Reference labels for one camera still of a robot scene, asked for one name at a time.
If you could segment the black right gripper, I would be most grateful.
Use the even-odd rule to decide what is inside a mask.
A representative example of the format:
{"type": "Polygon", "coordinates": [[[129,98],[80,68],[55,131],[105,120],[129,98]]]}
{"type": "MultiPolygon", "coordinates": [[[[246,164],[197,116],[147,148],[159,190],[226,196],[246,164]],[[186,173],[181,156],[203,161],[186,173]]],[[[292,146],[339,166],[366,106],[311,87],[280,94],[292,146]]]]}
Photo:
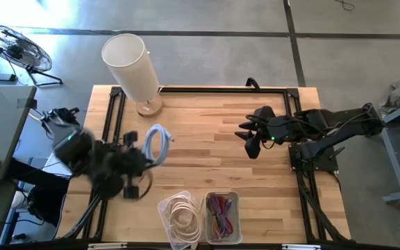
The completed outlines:
{"type": "Polygon", "coordinates": [[[291,128],[289,116],[276,116],[270,106],[263,106],[254,111],[252,115],[246,115],[247,122],[238,126],[247,129],[247,132],[236,131],[235,135],[246,140],[244,148],[251,159],[256,159],[260,153],[260,144],[273,141],[274,144],[282,144],[288,136],[291,128]]]}

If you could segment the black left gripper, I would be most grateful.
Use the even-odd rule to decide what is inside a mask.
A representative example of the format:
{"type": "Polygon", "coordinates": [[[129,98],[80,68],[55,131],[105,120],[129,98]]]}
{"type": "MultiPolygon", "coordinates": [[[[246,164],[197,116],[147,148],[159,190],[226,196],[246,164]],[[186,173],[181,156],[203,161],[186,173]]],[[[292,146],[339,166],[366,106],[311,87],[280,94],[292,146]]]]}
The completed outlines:
{"type": "Polygon", "coordinates": [[[154,163],[155,159],[151,152],[143,154],[134,146],[138,140],[137,131],[125,133],[123,139],[124,149],[114,151],[108,159],[110,189],[113,195],[123,190],[125,199],[138,200],[143,197],[143,194],[140,194],[138,184],[133,183],[134,179],[142,177],[145,171],[151,171],[155,165],[148,164],[154,163]]]}

